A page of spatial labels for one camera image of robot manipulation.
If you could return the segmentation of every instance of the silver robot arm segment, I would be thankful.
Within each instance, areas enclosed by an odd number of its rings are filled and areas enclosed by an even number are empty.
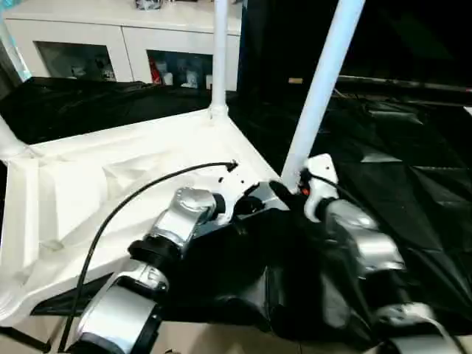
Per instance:
[[[308,183],[310,195],[305,216],[324,224],[328,239],[345,247],[354,260],[353,268],[373,320],[386,328],[385,342],[377,353],[462,353],[462,348],[435,319],[433,309],[410,297],[404,280],[408,269],[394,240],[364,210],[340,199],[329,186],[322,186],[320,195],[314,188],[319,184],[314,180]],[[415,328],[424,324],[431,326],[418,335]]]
[[[80,319],[73,353],[149,353],[161,324],[169,277],[195,229],[225,212],[224,200],[208,190],[181,188],[169,208],[88,305]]]

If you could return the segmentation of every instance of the white frame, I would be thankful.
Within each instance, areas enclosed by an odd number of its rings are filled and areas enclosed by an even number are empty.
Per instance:
[[[44,41],[106,46],[117,81],[133,80],[125,41],[119,26],[12,19],[6,19],[5,22],[32,76],[50,77],[41,53],[35,45],[36,41]]]
[[[173,31],[123,27],[126,48],[136,81],[152,83],[148,62],[148,50],[212,55],[214,52],[211,33]],[[227,36],[226,90],[236,91],[240,36]]]

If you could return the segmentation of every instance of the wire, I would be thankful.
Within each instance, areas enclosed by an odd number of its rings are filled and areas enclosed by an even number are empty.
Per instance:
[[[365,208],[362,207],[362,203],[354,195],[352,195],[351,192],[349,192],[346,188],[341,187],[339,184],[334,183],[333,181],[330,181],[329,179],[325,177],[314,175],[310,171],[308,171],[308,173],[310,173],[310,176],[312,178],[318,179],[319,181],[323,181],[324,183],[329,184],[331,187],[336,188],[336,190],[338,190],[341,194],[343,194],[344,197],[347,197],[348,199],[350,199],[350,201],[352,201],[357,207],[365,210]]]
[[[74,301],[72,303],[72,310],[69,316],[67,317],[67,322],[66,326],[64,327],[64,331],[62,333],[62,337],[60,338],[60,343],[59,343],[59,348],[58,348],[58,353],[64,353],[64,349],[66,348],[67,344],[67,339],[69,338],[69,332],[71,330],[72,322],[74,321],[75,314],[77,312],[77,306],[78,302],[80,300],[80,296],[82,295],[82,288],[83,288],[83,283],[85,282],[87,271],[89,269],[90,261],[92,256],[94,255],[95,248],[97,247],[98,241],[100,237],[102,236],[103,231],[105,231],[105,228],[107,225],[110,223],[111,219],[121,210],[123,207],[128,204],[130,201],[135,199],[138,195],[143,193],[145,190],[148,190],[152,186],[155,186],[158,183],[161,183],[163,181],[166,181],[168,179],[171,179],[173,177],[179,176],[181,174],[194,171],[194,170],[199,170],[201,168],[207,168],[207,167],[215,167],[215,166],[226,166],[226,169],[231,172],[237,167],[237,162],[212,162],[208,164],[198,164],[196,166],[184,168],[183,170],[179,170],[173,173],[170,173],[168,175],[165,175],[163,177],[160,177],[158,179],[155,179],[147,184],[145,184],[143,187],[139,188],[136,192],[133,192],[130,194],[128,197],[126,197],[121,203],[118,204],[118,206],[106,217],[106,219],[103,221],[103,223],[100,225],[100,228],[98,229],[97,233],[94,236],[94,239],[91,242],[90,247],[88,248],[88,254],[87,257],[83,263],[82,270],[80,271],[79,275],[79,280],[77,281],[77,289],[74,295]]]

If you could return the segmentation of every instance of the floor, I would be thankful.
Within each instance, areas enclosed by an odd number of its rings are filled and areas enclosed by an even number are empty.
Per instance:
[[[31,317],[15,328],[46,341],[58,317]],[[36,350],[0,337],[0,353],[35,354]],[[353,354],[342,345],[306,347],[250,327],[164,322],[152,354]]]

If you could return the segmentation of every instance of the black cloth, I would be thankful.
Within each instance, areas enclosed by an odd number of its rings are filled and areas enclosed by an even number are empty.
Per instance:
[[[208,105],[204,91],[34,78],[0,102],[0,113],[32,144]],[[233,97],[229,108],[280,172],[302,100],[266,105]],[[453,333],[472,328],[470,131],[472,119],[461,107],[337,99],[312,151],[331,154],[340,184],[395,239],[415,279],[412,288],[423,289],[424,300]],[[320,269],[343,260],[336,250],[323,249],[319,236],[290,212],[272,210],[196,240],[173,285],[166,318],[251,324],[290,339],[367,348],[378,340],[368,320],[345,330],[322,321]],[[346,272],[337,277],[350,280]],[[344,295],[363,316],[353,284]],[[34,313],[65,314],[70,296],[47,300]]]

